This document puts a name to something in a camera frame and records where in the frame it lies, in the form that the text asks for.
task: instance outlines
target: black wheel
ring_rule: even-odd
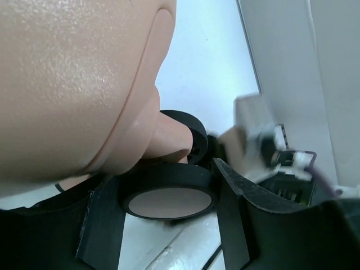
[[[189,164],[197,164],[208,150],[208,137],[203,124],[195,116],[183,111],[164,110],[160,112],[186,125],[190,129],[193,144],[192,150],[187,156],[187,162]]]
[[[219,184],[208,170],[190,164],[158,164],[129,173],[122,181],[122,208],[136,217],[175,220],[210,211]]]

